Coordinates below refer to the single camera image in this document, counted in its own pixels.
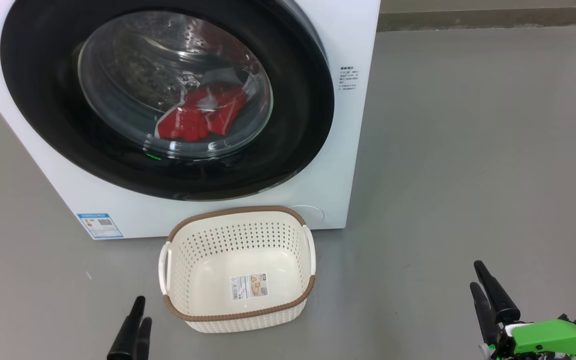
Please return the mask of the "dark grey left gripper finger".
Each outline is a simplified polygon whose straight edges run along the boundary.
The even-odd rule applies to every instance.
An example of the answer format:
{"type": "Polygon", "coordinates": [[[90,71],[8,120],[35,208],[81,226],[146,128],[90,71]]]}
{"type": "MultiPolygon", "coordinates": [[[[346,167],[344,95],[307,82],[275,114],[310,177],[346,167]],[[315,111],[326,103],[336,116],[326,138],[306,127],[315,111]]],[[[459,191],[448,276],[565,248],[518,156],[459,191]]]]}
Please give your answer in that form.
{"type": "Polygon", "coordinates": [[[141,326],[146,297],[138,296],[124,319],[107,354],[108,360],[133,360],[137,348],[138,331],[141,326]]]}
{"type": "Polygon", "coordinates": [[[153,319],[144,317],[138,329],[135,340],[135,358],[137,360],[148,360],[150,356],[150,341],[153,319]]]}

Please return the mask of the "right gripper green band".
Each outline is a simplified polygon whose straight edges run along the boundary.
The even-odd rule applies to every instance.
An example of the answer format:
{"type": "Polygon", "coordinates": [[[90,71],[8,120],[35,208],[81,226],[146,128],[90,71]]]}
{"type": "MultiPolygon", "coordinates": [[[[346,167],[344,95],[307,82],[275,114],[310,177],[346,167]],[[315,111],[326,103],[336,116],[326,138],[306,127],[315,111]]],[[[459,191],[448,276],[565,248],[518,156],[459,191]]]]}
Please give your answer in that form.
{"type": "Polygon", "coordinates": [[[576,360],[576,323],[518,322],[521,311],[483,261],[476,260],[474,269],[482,285],[470,283],[483,339],[478,346],[482,360],[576,360]],[[499,323],[506,325],[500,332],[499,323]]]}

